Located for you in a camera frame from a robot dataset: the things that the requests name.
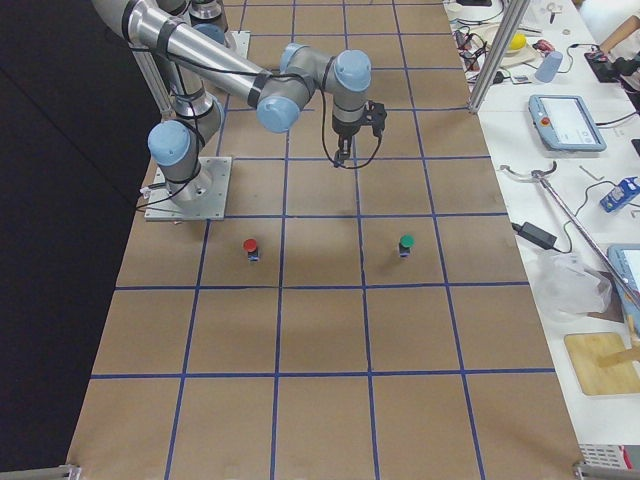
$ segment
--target plastic bag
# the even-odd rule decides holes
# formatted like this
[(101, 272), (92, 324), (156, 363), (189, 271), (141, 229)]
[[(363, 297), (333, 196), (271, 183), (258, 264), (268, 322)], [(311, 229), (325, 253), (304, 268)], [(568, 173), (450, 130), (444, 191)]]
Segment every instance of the plastic bag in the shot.
[(540, 270), (534, 290), (541, 309), (549, 313), (602, 313), (609, 308), (611, 282), (575, 253), (545, 252)]

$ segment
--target tablet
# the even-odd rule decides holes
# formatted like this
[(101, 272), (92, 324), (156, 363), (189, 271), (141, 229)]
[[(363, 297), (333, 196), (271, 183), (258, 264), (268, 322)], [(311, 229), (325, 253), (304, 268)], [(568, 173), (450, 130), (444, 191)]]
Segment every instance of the tablet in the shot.
[(550, 150), (601, 152), (607, 148), (581, 97), (532, 95), (529, 112)]
[[(620, 244), (611, 245), (607, 249), (607, 257), (616, 270), (629, 280), (629, 286), (638, 291), (640, 285), (640, 245)], [(622, 300), (622, 311), (626, 317), (631, 317), (636, 334), (640, 334), (640, 310), (627, 298), (624, 290), (616, 284), (616, 289)]]

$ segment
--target person's arm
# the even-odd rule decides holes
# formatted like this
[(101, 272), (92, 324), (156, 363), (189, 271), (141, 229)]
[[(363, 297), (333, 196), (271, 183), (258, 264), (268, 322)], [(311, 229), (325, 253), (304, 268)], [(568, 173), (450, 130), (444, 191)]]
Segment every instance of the person's arm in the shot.
[(600, 45), (600, 51), (605, 55), (608, 55), (613, 47), (618, 45), (638, 29), (640, 29), (640, 18), (635, 15), (631, 15), (622, 25), (616, 28), (604, 42), (602, 42)]

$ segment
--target metal mounting plate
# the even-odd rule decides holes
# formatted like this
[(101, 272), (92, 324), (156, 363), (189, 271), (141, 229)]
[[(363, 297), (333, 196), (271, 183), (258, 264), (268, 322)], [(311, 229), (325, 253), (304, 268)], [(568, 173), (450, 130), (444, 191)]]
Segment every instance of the metal mounting plate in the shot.
[[(211, 188), (194, 205), (183, 208), (172, 200), (147, 207), (144, 213), (145, 220), (149, 222), (167, 222), (183, 220), (223, 220), (224, 210), (227, 205), (227, 193), (229, 191), (229, 179), (231, 177), (231, 157), (201, 157), (202, 168), (206, 169), (213, 177)], [(164, 175), (158, 169), (154, 183), (163, 183)], [(164, 188), (151, 191), (149, 203), (167, 198)]]
[(249, 55), (249, 40), (251, 32), (249, 30), (232, 31), (233, 39), (236, 41), (236, 53), (244, 58)]

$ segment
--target black floor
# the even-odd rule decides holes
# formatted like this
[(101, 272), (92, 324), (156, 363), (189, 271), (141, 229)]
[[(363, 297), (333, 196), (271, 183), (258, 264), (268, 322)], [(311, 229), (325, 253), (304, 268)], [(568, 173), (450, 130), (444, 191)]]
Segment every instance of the black floor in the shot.
[(159, 119), (104, 30), (86, 0), (0, 8), (0, 472), (66, 460)]

